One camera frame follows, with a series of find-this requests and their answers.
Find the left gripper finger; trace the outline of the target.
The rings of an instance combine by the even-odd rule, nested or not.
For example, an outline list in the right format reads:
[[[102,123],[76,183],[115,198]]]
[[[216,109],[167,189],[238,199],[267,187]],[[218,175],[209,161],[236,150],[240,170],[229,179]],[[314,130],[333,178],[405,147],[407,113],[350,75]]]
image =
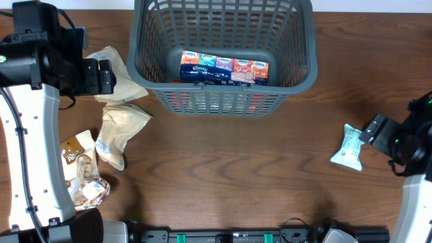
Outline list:
[[[108,59],[98,60],[99,65],[99,74],[98,77],[100,80],[115,80],[115,74],[112,70],[111,61]]]
[[[98,86],[98,95],[112,95],[114,93],[115,80],[101,80]]]

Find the light blue snack packet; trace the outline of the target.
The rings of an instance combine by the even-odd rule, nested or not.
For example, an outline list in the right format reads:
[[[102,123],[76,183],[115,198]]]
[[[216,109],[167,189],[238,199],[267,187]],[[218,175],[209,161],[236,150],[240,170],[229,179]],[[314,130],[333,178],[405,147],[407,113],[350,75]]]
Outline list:
[[[361,171],[360,152],[361,146],[364,144],[364,142],[360,140],[361,133],[360,130],[353,128],[349,124],[345,124],[342,145],[339,151],[330,158],[330,161]]]

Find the Kleenex tissue multipack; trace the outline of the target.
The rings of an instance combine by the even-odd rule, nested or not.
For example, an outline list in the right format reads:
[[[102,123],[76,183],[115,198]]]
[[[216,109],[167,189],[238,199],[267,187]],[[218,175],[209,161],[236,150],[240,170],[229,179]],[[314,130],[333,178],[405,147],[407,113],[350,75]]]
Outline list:
[[[183,51],[179,67],[182,82],[240,86],[266,86],[269,64],[264,61],[219,57]]]

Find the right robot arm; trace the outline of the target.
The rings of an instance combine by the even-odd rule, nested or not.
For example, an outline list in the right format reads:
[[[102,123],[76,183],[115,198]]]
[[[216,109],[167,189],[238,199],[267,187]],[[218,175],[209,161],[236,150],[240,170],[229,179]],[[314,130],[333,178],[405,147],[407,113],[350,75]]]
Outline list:
[[[395,176],[405,179],[391,243],[431,241],[431,93],[411,100],[408,110],[402,123],[376,114],[360,135],[361,141],[390,158]]]

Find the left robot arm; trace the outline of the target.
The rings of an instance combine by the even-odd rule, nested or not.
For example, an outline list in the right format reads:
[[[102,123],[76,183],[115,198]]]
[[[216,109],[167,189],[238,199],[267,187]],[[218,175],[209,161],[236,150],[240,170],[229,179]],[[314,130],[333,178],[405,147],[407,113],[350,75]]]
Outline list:
[[[102,242],[96,209],[79,213],[65,183],[59,141],[62,96],[108,95],[108,60],[82,56],[85,31],[41,1],[12,5],[14,32],[1,41],[1,122],[11,176],[9,231],[2,242]]]

